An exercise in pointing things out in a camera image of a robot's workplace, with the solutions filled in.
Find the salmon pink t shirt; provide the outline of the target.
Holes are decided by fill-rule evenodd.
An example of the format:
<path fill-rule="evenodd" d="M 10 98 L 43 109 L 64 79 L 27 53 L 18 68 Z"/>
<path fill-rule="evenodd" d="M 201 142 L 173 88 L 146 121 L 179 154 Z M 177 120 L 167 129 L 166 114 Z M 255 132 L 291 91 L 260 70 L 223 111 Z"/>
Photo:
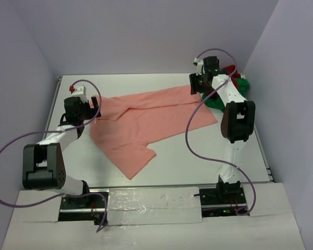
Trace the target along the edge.
<path fill-rule="evenodd" d="M 156 156 L 148 144 L 217 122 L 188 85 L 99 100 L 101 117 L 90 137 L 128 179 Z"/>

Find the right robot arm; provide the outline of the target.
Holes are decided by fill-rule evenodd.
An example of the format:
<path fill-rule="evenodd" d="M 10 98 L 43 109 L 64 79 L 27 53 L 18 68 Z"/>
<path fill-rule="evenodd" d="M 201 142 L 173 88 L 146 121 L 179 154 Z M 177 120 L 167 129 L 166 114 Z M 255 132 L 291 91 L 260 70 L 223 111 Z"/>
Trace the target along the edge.
<path fill-rule="evenodd" d="M 219 66 L 216 56 L 195 58 L 196 72 L 189 75 L 190 93 L 215 91 L 224 104 L 221 134 L 226 139 L 225 159 L 216 184 L 217 200 L 229 203 L 240 193 L 239 166 L 242 150 L 254 131 L 255 103 L 246 100 L 232 81 L 231 75 Z"/>

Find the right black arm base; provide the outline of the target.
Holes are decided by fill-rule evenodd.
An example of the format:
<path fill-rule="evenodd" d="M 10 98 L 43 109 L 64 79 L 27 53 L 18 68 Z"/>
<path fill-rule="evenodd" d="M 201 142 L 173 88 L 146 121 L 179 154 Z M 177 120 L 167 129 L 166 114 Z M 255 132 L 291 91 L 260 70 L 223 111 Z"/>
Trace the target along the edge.
<path fill-rule="evenodd" d="M 199 189 L 199 193 L 194 194 L 194 197 L 200 199 L 203 218 L 237 216 L 247 212 L 247 203 L 242 187 L 236 194 L 222 196 L 217 194 L 217 188 Z"/>

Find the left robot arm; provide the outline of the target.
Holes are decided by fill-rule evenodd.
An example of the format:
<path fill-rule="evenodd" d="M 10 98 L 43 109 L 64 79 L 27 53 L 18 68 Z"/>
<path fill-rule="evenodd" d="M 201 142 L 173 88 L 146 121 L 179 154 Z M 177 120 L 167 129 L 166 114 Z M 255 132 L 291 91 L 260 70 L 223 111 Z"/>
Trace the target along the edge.
<path fill-rule="evenodd" d="M 22 185 L 26 190 L 49 190 L 73 196 L 79 207 L 87 207 L 92 200 L 86 181 L 77 180 L 66 173 L 63 151 L 79 139 L 85 121 L 101 116 L 95 96 L 91 101 L 74 96 L 64 100 L 65 112 L 54 132 L 44 140 L 23 149 Z"/>

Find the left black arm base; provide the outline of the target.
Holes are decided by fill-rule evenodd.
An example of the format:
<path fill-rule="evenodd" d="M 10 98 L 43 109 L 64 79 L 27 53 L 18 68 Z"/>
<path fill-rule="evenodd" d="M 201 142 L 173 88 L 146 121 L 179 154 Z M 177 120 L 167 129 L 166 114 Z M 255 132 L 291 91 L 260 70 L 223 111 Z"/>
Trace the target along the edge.
<path fill-rule="evenodd" d="M 58 221 L 92 221 L 94 225 L 106 225 L 105 202 L 108 192 L 99 192 L 83 198 L 64 197 L 61 200 Z"/>

